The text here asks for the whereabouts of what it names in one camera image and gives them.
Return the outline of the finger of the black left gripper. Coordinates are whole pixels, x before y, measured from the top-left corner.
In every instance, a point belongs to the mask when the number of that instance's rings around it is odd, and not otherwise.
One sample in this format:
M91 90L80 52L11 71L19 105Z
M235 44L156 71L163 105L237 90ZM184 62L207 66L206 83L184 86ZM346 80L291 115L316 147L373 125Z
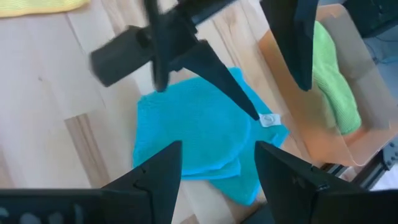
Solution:
M296 84L311 90L318 0L262 0L261 7Z
M252 101L207 41L199 41L183 55L183 67L217 87L253 120L259 120Z

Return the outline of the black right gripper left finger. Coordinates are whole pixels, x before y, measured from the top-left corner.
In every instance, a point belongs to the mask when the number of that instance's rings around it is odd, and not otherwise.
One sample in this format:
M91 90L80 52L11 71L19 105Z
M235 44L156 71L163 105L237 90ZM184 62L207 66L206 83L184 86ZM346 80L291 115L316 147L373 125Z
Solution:
M1 223L171 223L181 174L174 141L100 189L2 189Z

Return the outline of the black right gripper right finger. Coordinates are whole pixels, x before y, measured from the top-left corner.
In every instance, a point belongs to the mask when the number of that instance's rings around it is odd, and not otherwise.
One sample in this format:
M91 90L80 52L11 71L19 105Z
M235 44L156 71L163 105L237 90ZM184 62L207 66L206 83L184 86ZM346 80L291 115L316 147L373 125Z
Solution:
M276 223L397 224L396 190L365 190L264 141L255 163Z

